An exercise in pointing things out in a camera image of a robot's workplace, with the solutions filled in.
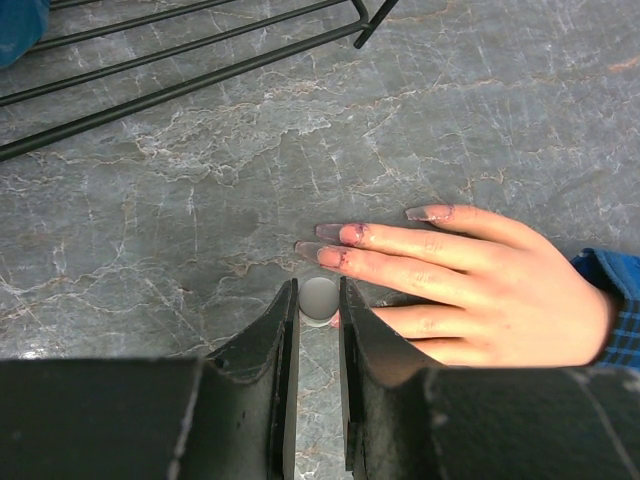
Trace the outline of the blue plaid sleeve forearm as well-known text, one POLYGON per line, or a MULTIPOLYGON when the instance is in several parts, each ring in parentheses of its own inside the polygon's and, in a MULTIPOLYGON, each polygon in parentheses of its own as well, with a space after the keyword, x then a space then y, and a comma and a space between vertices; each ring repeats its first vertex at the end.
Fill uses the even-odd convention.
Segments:
POLYGON ((585 248, 570 263, 613 303, 604 344, 592 361, 600 367, 639 369, 639 257, 585 248))

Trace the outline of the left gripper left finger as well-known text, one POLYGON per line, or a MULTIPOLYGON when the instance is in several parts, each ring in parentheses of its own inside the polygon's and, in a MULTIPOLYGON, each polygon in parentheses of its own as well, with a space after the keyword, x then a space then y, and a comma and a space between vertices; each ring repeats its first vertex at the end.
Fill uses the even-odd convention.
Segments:
POLYGON ((290 479, 298 284, 204 357, 1 364, 5 479, 290 479))

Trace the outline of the mannequin hand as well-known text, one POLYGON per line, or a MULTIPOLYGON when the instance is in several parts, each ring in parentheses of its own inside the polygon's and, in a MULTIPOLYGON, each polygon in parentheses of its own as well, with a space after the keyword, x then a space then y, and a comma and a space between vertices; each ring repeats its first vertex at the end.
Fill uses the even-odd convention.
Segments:
POLYGON ((356 280, 419 298, 376 309, 416 348, 449 366, 592 363, 613 303, 542 235, 464 205, 409 209, 423 229, 322 224, 298 254, 356 280))

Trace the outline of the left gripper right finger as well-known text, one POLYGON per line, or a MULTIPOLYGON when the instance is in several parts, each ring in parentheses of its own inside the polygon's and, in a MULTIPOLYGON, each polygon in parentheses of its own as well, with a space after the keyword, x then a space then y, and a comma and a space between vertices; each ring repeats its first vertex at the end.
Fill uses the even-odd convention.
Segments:
POLYGON ((356 479, 635 479, 639 374, 444 366, 340 282, 345 467, 356 479))

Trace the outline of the white nail polish cap brush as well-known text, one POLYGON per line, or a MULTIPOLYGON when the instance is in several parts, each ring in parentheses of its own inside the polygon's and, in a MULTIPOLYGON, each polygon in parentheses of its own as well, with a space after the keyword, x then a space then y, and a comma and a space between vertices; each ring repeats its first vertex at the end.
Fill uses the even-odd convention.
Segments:
POLYGON ((299 308, 304 323, 314 328, 328 326, 339 309, 339 289, 328 278, 314 277, 299 289, 299 308))

